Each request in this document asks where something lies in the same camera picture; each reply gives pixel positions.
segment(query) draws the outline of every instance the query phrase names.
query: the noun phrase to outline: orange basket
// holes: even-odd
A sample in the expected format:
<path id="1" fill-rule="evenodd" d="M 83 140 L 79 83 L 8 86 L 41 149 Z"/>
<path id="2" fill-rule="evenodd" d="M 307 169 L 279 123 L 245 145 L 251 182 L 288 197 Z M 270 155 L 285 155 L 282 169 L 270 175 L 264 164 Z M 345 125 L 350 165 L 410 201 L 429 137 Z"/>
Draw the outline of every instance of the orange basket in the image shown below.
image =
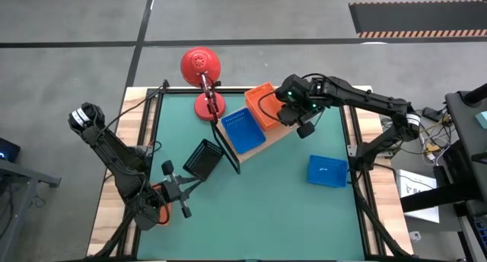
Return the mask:
<path id="1" fill-rule="evenodd" d="M 256 118 L 256 120 L 259 121 L 260 126 L 265 131 L 279 125 L 279 121 L 273 120 L 272 118 L 266 116 L 259 109 L 259 99 L 271 91 L 274 91 L 274 87 L 270 82 L 267 82 L 264 85 L 260 85 L 257 88 L 253 88 L 252 90 L 245 92 L 245 104 L 249 107 L 250 112 Z M 268 113 L 271 117 L 276 118 L 277 113 L 281 110 L 282 105 L 283 103 L 277 100 L 277 98 L 275 98 L 275 95 L 273 94 L 264 98 L 261 102 L 261 106 L 264 111 Z"/>

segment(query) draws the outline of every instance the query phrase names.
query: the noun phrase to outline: black floor mat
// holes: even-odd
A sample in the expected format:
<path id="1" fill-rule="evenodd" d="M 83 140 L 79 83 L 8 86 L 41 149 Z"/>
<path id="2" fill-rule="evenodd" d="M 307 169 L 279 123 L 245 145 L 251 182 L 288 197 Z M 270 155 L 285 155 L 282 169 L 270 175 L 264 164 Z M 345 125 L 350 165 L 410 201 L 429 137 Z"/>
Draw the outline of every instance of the black floor mat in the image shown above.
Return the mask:
<path id="1" fill-rule="evenodd" d="M 353 2 L 359 37 L 480 37 L 487 35 L 482 1 Z"/>

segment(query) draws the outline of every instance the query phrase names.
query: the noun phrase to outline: wooden table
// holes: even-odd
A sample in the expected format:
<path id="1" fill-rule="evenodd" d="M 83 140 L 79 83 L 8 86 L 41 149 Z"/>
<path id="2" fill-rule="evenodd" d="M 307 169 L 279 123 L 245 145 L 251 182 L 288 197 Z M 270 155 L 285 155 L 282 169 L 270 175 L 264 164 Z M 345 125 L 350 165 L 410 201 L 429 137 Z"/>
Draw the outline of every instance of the wooden table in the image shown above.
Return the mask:
<path id="1" fill-rule="evenodd" d="M 371 89 L 370 86 L 355 86 L 360 89 Z M 135 106 L 138 102 L 145 98 L 147 93 L 146 87 L 127 88 L 125 97 L 123 99 L 122 110 L 124 111 L 130 107 Z M 119 120 L 116 135 L 127 145 L 136 145 L 138 139 L 138 132 L 142 121 L 142 112 L 144 104 L 128 112 Z M 152 120 L 154 119 L 155 103 L 151 105 L 148 116 L 148 126 L 145 132 L 144 144 L 147 144 L 152 131 Z M 347 118 L 347 125 L 349 129 L 351 144 L 356 144 L 352 118 L 349 109 L 345 107 L 345 115 Z M 366 110 L 357 109 L 358 122 L 361 129 L 362 139 L 364 142 L 370 142 L 382 133 L 382 126 L 380 124 L 379 115 L 371 113 Z M 383 165 L 390 165 L 390 161 L 386 159 L 378 159 L 377 163 Z M 406 227 L 406 220 L 404 219 L 403 209 L 399 200 L 396 183 L 392 171 L 386 168 L 376 167 L 370 172 L 371 183 L 374 189 L 374 198 L 377 205 L 379 219 L 382 221 L 386 229 L 397 241 L 397 243 L 408 253 L 412 254 L 412 245 L 409 240 L 409 233 Z M 90 243 L 88 245 L 87 255 L 96 254 L 107 242 L 110 236 L 115 232 L 116 228 L 122 221 L 124 205 L 116 190 L 113 178 L 103 185 L 100 202 L 98 204 L 97 215 L 95 218 L 93 231 L 91 233 Z M 375 243 L 374 229 L 368 221 L 367 216 L 366 225 L 368 230 L 369 242 L 371 245 L 371 253 L 377 254 L 377 245 Z M 126 242 L 126 253 L 129 254 L 132 250 L 132 239 L 135 224 L 132 223 L 129 230 L 129 237 Z"/>

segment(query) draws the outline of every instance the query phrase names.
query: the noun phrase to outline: metal stand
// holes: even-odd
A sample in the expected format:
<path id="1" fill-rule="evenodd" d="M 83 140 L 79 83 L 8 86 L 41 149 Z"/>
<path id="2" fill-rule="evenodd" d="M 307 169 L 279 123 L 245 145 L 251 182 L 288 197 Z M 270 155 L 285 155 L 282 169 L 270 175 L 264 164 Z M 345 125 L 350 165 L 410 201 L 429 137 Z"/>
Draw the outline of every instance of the metal stand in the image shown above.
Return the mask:
<path id="1" fill-rule="evenodd" d="M 11 260 L 11 251 L 15 248 L 27 209 L 29 209 L 32 199 L 37 195 L 37 184 L 43 182 L 49 187 L 59 187 L 61 178 L 33 171 L 6 160 L 0 160 L 0 174 L 11 176 L 7 178 L 11 179 L 10 188 L 12 183 L 23 185 L 15 195 L 13 195 L 12 190 L 9 193 L 11 194 L 11 203 L 6 206 L 11 206 L 12 216 L 11 221 L 6 224 L 8 227 L 4 236 L 0 238 L 0 262 L 3 262 Z"/>
<path id="2" fill-rule="evenodd" d="M 46 183 L 49 185 L 49 187 L 59 187 L 59 183 L 61 182 L 60 177 L 52 177 L 48 174 L 33 171 L 5 160 L 0 160 L 0 173 L 6 173 L 12 176 L 28 177 L 34 181 Z"/>

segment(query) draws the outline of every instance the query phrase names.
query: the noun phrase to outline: white paper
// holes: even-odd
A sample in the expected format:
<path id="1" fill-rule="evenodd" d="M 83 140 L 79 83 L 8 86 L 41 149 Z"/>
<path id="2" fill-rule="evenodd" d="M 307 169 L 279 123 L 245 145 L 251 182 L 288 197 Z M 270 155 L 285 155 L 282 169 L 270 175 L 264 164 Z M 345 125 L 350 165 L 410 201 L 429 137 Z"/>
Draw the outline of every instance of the white paper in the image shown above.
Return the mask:
<path id="1" fill-rule="evenodd" d="M 420 174 L 414 174 L 410 171 L 404 171 L 404 170 L 399 170 L 398 175 L 400 175 L 397 178 L 397 181 L 399 184 L 399 194 L 401 197 L 407 197 L 415 193 L 431 190 L 431 188 L 426 187 L 425 185 L 422 185 L 420 183 L 416 183 L 414 181 L 421 182 L 434 189 L 436 188 L 436 179 L 434 178 L 426 177 Z M 435 223 L 440 222 L 440 214 L 438 212 L 437 206 L 429 209 L 421 209 L 415 212 L 405 212 L 404 215 L 415 217 L 418 219 L 424 219 Z"/>

